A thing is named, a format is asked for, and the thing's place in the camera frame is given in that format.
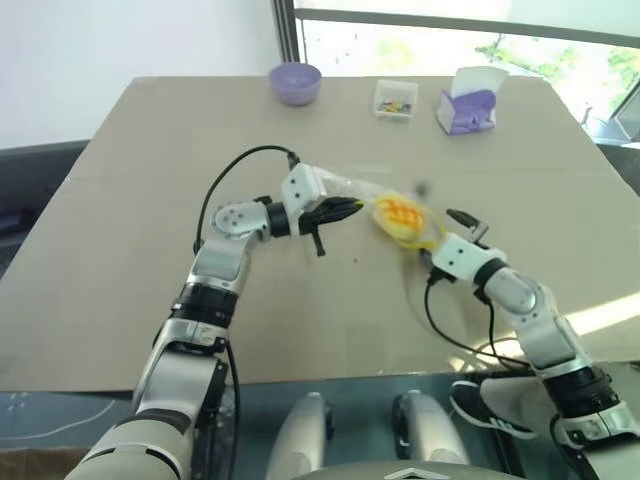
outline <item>beige tabletop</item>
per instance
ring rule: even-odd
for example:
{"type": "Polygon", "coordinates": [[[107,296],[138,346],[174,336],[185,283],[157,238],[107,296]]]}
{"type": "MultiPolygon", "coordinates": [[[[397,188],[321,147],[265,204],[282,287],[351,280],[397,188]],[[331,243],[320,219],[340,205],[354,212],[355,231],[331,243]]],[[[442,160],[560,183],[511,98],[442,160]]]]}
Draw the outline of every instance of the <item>beige tabletop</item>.
{"type": "MultiPolygon", "coordinates": [[[[437,213],[482,218],[486,243],[551,287],[594,357],[640,358],[640,205],[551,87],[509,78],[496,129],[449,137],[434,111],[450,78],[414,80],[408,124],[373,117],[373,78],[325,79],[304,108],[279,104],[262,78],[134,81],[0,280],[0,389],[131,389],[188,272],[208,184],[264,143],[400,192],[428,181],[437,213]]],[[[212,206],[278,197],[285,175],[282,154],[260,153],[212,206]]],[[[469,359],[424,328],[424,267],[366,213],[321,233],[324,258],[310,238],[254,251],[232,324],[242,382],[447,371],[469,359]]],[[[439,284],[433,310],[452,336],[486,340],[488,314],[469,288],[439,284]]]]}

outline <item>purple bowl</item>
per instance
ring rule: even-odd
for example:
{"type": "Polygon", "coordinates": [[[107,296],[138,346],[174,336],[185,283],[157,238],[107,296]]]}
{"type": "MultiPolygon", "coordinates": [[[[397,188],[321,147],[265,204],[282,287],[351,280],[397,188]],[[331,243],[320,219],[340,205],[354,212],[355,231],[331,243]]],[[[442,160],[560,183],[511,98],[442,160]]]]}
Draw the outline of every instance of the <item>purple bowl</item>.
{"type": "Polygon", "coordinates": [[[318,96],[322,74],[313,65],[289,62],[269,73],[269,83],[287,105],[307,105],[318,96]]]}

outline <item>shoe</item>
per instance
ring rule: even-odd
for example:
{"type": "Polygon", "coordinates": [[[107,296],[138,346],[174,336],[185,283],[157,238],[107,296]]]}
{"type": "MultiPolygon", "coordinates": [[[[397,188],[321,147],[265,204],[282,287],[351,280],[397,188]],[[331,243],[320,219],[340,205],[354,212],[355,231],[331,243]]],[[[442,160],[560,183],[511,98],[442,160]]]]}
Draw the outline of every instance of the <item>shoe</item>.
{"type": "Polygon", "coordinates": [[[493,413],[482,399],[480,385],[477,383],[468,380],[453,382],[449,399],[458,415],[477,427],[501,430],[523,440],[531,440],[538,436],[536,432],[508,422],[493,413]]]}

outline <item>yellow object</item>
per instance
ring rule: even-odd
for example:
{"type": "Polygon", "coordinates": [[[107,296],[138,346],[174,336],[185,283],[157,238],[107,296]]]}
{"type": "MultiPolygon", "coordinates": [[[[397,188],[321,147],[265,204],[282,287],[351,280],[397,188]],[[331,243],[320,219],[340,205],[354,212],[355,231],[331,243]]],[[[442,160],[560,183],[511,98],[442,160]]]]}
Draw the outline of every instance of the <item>yellow object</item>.
{"type": "Polygon", "coordinates": [[[404,248],[433,250],[446,233],[431,210],[402,195],[382,195],[373,206],[374,221],[404,248]]]}

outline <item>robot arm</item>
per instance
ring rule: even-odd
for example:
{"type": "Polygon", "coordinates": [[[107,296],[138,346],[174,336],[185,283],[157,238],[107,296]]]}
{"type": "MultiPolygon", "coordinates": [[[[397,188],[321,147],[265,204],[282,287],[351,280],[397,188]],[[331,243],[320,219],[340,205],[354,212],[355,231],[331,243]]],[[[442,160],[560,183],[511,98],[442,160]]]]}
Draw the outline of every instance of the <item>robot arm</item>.
{"type": "Polygon", "coordinates": [[[549,289],[509,267],[504,253],[479,242],[486,225],[464,212],[448,213],[473,228],[472,239],[448,233],[432,254],[434,267],[476,287],[476,296],[492,301],[509,321],[560,414],[567,443],[582,449],[625,436],[637,439],[640,429],[628,405],[593,364],[549,289]]]}
{"type": "Polygon", "coordinates": [[[67,480],[186,480],[194,430],[214,421],[227,364],[218,356],[249,271],[253,247],[272,237],[311,234],[361,208],[355,198],[328,197],[316,170],[298,163],[282,182],[283,202],[263,197],[224,206],[198,251],[134,390],[133,416],[111,428],[67,480]]]}

